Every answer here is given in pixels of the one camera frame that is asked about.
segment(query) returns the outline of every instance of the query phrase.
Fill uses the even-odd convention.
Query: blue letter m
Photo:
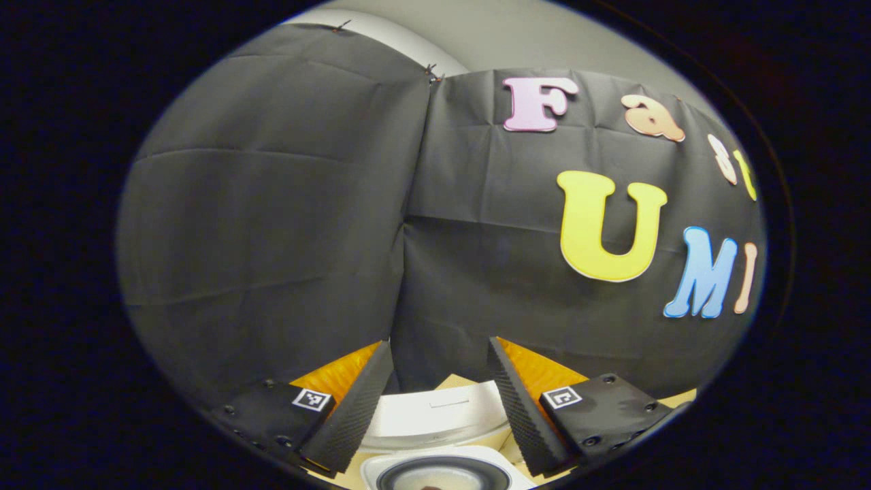
[[[738,244],[726,238],[719,248],[717,263],[712,265],[711,237],[704,228],[687,228],[684,230],[684,241],[688,248],[684,277],[680,280],[678,294],[665,306],[663,314],[669,318],[686,315],[690,310],[692,294],[692,315],[698,315],[701,310],[702,318],[716,318],[723,310]]]

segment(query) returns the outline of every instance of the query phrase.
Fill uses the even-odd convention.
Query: black fabric backdrop
[[[509,77],[581,87],[553,133],[510,133]],[[620,98],[661,101],[686,132],[636,133]],[[652,396],[707,381],[753,319],[667,318],[683,230],[760,246],[760,204],[723,178],[707,140],[728,131],[674,96],[596,73],[483,71],[430,84],[417,63],[353,32],[282,25],[196,80],[152,129],[123,196],[118,265],[160,369],[214,407],[257,379],[293,379],[389,337],[388,391],[455,373],[490,379],[498,335],[586,376]],[[657,254],[622,283],[579,275],[559,248],[557,175],[615,180],[603,243],[631,247],[635,181],[662,188]],[[727,302],[739,294],[743,255]]]

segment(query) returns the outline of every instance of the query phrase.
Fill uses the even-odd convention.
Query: foam letter
[[[746,267],[744,269],[744,283],[741,285],[741,294],[738,296],[738,301],[735,302],[735,313],[739,315],[747,311],[747,304],[750,303],[750,287],[753,286],[753,271],[756,269],[756,245],[747,243],[744,245],[744,255],[746,256]]]
[[[624,282],[644,274],[653,261],[659,232],[659,209],[668,198],[659,187],[634,182],[627,191],[638,204],[635,242],[625,255],[602,247],[605,198],[614,194],[614,181],[590,172],[562,172],[557,184],[565,191],[563,228],[559,242],[563,257],[579,274],[591,279]]]
[[[548,106],[554,114],[563,115],[568,108],[565,93],[577,93],[577,84],[568,78],[506,78],[511,87],[511,117],[505,121],[508,131],[546,133],[557,129],[557,122],[544,113]],[[542,87],[552,87],[542,93]]]
[[[665,306],[663,314],[669,318],[686,315],[692,294],[692,315],[698,315],[704,304],[702,318],[716,318],[723,310],[738,244],[726,238],[719,248],[717,263],[712,266],[711,237],[704,228],[685,229],[684,241],[687,246],[684,277],[680,280],[678,294]]]
[[[641,134],[663,135],[671,141],[683,141],[686,133],[672,119],[672,114],[664,105],[644,95],[624,95],[620,102],[630,109],[626,111],[626,122]]]
[[[732,165],[732,162],[729,161],[729,153],[726,151],[726,147],[723,146],[723,142],[717,140],[717,137],[713,134],[708,134],[708,143],[711,143],[711,148],[713,148],[713,152],[716,153],[714,158],[717,160],[720,172],[722,172],[723,176],[726,177],[726,180],[730,181],[734,186],[738,183],[738,176],[735,175],[735,167]]]
[[[750,199],[756,201],[756,189],[753,188],[753,183],[750,181],[750,167],[747,166],[747,162],[744,161],[744,156],[741,155],[741,152],[735,150],[733,155],[735,155],[738,165],[741,166],[741,175],[744,177],[744,185],[747,186],[747,193],[750,194]]]

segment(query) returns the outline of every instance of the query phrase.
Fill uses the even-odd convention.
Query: screw
[[[284,447],[293,447],[294,443],[290,441],[288,436],[278,436],[275,438],[275,442],[278,443],[279,446]]]

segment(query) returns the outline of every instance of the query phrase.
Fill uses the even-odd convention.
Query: wrinkled fabric
[[[580,87],[552,133],[510,133],[507,77]],[[620,98],[652,97],[686,131],[636,133]],[[134,159],[118,219],[118,273],[133,326],[197,405],[263,378],[294,379],[390,338],[392,391],[455,373],[489,379],[499,335],[588,377],[615,372],[652,396],[697,387],[753,319],[766,262],[761,202],[717,167],[723,127],[671,95],[596,73],[482,71],[430,84],[423,67],[349,31],[284,24],[240,47],[167,109]],[[739,171],[737,162],[733,162]],[[631,182],[662,188],[657,252],[612,283],[562,257],[557,175],[615,181],[603,244],[632,244]],[[750,308],[666,318],[683,230],[759,246]]]

